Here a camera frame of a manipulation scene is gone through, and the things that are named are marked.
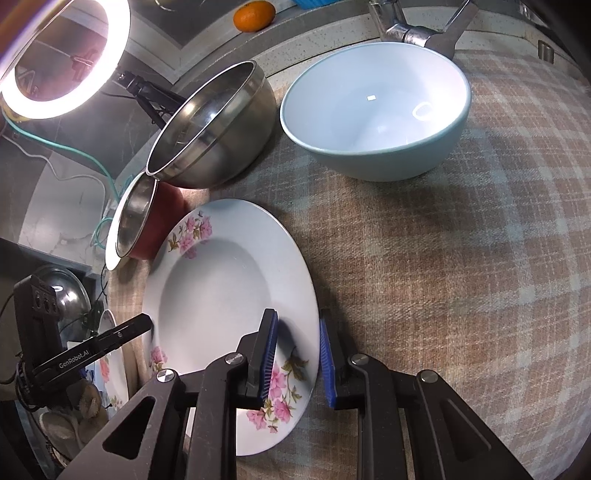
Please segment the pink floral white plate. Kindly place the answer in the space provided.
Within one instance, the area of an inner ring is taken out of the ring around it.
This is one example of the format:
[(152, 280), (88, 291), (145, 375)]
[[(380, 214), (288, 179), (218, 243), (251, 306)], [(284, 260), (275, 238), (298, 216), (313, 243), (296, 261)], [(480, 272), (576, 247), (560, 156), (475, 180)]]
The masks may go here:
[(318, 303), (304, 257), (286, 228), (256, 204), (199, 206), (169, 232), (148, 274), (142, 338), (151, 375), (204, 369), (238, 347), (276, 310), (279, 337), (270, 392), (259, 411), (236, 414), (236, 452), (262, 453), (294, 430), (311, 400), (320, 361)]

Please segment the light blue ceramic bowl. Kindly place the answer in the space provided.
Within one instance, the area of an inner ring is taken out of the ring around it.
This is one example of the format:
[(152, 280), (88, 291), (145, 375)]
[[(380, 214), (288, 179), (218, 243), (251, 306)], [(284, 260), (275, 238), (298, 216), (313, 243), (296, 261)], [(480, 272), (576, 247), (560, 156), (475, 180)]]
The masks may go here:
[(439, 166), (459, 142), (470, 83), (445, 56), (374, 42), (339, 50), (294, 80), (280, 124), (322, 165), (358, 180), (393, 182)]

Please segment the black tripod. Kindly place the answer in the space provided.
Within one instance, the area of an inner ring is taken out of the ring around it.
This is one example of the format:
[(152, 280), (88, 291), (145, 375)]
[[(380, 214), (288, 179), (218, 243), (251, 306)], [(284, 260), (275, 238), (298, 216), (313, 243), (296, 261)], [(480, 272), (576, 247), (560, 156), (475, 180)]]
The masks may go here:
[(116, 70), (111, 75), (111, 80), (136, 100), (159, 129), (163, 129), (167, 123), (164, 116), (171, 117), (186, 102), (186, 99), (179, 94), (130, 71)]

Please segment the chrome faucet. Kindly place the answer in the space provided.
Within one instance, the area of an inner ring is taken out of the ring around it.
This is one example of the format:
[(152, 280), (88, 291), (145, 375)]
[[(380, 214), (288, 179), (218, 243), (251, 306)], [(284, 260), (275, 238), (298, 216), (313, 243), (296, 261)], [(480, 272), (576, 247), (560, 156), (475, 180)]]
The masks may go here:
[(479, 8), (466, 0), (441, 30), (407, 22), (399, 1), (369, 1), (370, 18), (383, 42), (398, 42), (433, 50), (452, 60), (456, 44), (474, 20)]

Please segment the white plate olive pattern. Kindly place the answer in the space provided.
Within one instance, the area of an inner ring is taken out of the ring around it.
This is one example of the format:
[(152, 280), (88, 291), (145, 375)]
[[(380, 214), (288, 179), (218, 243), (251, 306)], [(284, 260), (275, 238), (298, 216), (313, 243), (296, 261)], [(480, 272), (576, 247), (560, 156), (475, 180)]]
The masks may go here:
[(118, 266), (119, 262), (121, 261), (121, 257), (116, 252), (116, 243), (117, 243), (117, 238), (118, 238), (119, 222), (121, 219), (121, 214), (122, 214), (122, 210), (124, 208), (125, 202), (128, 199), (129, 195), (131, 194), (132, 188), (141, 179), (142, 176), (143, 176), (143, 173), (139, 173), (131, 180), (131, 182), (129, 183), (129, 185), (125, 189), (125, 191), (121, 197), (121, 200), (119, 201), (119, 203), (115, 209), (115, 212), (113, 214), (113, 218), (111, 220), (109, 231), (107, 234), (105, 254), (104, 254), (105, 265), (106, 265), (106, 269), (108, 271), (113, 271)]

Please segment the rose pattern deep plate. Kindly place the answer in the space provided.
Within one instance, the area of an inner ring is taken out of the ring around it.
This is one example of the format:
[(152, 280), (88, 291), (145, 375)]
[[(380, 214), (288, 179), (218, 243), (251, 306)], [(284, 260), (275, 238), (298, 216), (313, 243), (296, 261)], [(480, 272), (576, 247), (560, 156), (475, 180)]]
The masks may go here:
[(112, 417), (129, 399), (122, 349), (86, 367), (86, 377), (98, 389), (102, 405)]

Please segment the small chrome sink cap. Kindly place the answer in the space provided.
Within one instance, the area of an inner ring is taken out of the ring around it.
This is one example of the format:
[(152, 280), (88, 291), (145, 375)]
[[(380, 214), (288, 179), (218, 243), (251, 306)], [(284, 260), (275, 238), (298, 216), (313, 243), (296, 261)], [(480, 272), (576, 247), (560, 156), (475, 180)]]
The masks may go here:
[(538, 41), (538, 57), (540, 60), (553, 64), (555, 61), (554, 49), (545, 41)]

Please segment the large stainless steel bowl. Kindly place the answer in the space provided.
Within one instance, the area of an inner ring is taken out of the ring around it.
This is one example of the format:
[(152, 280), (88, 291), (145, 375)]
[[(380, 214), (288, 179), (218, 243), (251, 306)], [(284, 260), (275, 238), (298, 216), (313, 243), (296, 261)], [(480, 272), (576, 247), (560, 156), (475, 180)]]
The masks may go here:
[(266, 147), (276, 125), (273, 88), (249, 60), (199, 87), (160, 130), (145, 173), (184, 189), (228, 182)]

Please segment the orange tangerine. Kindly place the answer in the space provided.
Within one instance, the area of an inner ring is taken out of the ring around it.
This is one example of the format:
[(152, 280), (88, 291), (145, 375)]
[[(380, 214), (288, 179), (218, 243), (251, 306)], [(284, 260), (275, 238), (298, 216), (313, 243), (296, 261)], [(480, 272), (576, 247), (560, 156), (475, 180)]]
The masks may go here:
[(239, 7), (233, 14), (235, 28), (243, 33), (253, 33), (265, 29), (273, 23), (276, 9), (267, 1), (252, 1)]

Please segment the steel pot lid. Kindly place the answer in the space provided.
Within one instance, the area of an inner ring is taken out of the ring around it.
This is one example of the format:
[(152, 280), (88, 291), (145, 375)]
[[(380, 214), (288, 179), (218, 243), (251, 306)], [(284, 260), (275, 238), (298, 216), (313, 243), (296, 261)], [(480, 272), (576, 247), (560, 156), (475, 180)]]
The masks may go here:
[(60, 313), (58, 333), (62, 344), (81, 342), (89, 336), (86, 320), (91, 312), (90, 298), (80, 280), (68, 269), (45, 265), (34, 274), (53, 288)]

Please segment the red steel-lined bowl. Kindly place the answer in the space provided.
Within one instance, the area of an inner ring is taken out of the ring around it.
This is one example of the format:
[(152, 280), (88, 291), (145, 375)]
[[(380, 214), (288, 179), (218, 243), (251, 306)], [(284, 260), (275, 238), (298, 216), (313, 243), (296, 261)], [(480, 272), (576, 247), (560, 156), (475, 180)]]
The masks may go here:
[(169, 232), (187, 212), (179, 188), (139, 173), (122, 198), (114, 219), (114, 250), (119, 258), (153, 260)]

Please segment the plaid tablecloth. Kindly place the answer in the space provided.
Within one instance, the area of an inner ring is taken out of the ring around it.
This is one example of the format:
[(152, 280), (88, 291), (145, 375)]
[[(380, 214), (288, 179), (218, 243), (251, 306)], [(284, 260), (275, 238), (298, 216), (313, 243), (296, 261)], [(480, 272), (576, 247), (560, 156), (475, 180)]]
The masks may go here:
[(356, 344), (398, 371), (438, 371), (553, 479), (590, 433), (590, 86), (533, 57), (456, 60), (472, 107), (431, 172), (361, 182), (276, 132), (242, 177), (184, 198), (270, 211)]

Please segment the blue fluted cup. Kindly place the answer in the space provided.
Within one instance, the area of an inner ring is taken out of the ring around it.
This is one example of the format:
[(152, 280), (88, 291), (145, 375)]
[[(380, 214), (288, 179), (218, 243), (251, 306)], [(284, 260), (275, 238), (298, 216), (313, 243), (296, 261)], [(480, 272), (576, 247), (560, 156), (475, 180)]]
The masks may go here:
[(304, 10), (311, 10), (329, 6), (339, 0), (294, 0), (294, 4)]

